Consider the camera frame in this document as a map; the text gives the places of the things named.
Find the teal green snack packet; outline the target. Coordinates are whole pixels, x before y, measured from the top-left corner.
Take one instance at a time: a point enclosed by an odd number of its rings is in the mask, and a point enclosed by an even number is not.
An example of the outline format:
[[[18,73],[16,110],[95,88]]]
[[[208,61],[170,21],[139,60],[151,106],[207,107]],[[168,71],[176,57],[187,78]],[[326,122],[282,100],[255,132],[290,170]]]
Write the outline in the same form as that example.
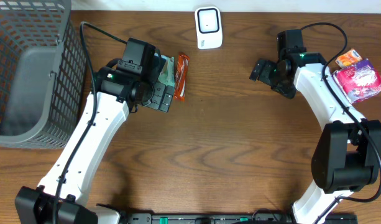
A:
[[[158,77],[158,81],[167,86],[175,86],[175,58],[167,57],[165,55],[162,56],[163,67]]]

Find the pink purple snack bag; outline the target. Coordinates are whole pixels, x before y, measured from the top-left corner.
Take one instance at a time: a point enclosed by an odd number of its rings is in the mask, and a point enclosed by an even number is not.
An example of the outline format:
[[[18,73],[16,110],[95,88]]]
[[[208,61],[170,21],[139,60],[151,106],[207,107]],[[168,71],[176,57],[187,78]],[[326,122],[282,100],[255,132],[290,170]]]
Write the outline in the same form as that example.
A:
[[[381,75],[369,59],[335,71],[333,78],[351,104],[381,92]]]

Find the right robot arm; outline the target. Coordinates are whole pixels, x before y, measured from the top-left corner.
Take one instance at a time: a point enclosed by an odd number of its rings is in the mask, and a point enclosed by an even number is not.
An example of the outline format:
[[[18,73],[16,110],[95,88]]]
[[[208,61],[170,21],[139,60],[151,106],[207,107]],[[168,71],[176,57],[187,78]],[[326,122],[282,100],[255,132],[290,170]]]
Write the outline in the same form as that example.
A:
[[[278,60],[259,59],[250,75],[282,96],[300,92],[311,107],[322,133],[311,160],[313,181],[293,203],[295,223],[324,223],[339,202],[379,181],[381,194],[381,122],[358,112],[336,85],[320,53],[308,52],[300,29],[277,35]]]

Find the orange tissue pack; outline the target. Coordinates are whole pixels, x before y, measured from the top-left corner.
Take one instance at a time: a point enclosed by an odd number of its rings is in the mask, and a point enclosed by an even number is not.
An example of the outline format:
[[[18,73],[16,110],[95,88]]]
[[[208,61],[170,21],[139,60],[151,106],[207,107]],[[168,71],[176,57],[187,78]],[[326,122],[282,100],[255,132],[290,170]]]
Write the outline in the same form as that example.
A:
[[[356,64],[361,60],[363,60],[363,58],[360,56],[360,54],[355,49],[350,49],[346,53],[338,56],[335,62],[341,68],[345,68],[350,65]]]

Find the red brown snack packet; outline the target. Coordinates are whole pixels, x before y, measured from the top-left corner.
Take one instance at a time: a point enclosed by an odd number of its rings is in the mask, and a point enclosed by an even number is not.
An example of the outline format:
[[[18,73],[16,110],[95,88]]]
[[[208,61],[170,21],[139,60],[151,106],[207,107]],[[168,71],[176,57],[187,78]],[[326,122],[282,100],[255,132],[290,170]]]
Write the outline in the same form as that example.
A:
[[[186,74],[188,71],[190,58],[184,53],[180,53],[177,58],[177,70],[175,74],[174,97],[178,100],[185,100]]]

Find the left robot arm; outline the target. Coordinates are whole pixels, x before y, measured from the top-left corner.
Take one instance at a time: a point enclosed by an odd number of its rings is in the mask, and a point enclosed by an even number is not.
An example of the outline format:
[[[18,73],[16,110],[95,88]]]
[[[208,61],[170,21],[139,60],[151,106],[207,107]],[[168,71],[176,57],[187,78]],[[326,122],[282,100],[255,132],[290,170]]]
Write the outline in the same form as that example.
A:
[[[125,223],[109,205],[86,206],[94,175],[112,137],[139,105],[166,113],[173,87],[158,78],[166,60],[159,49],[130,38],[122,58],[93,77],[84,112],[60,157],[36,189],[15,198],[21,223]]]

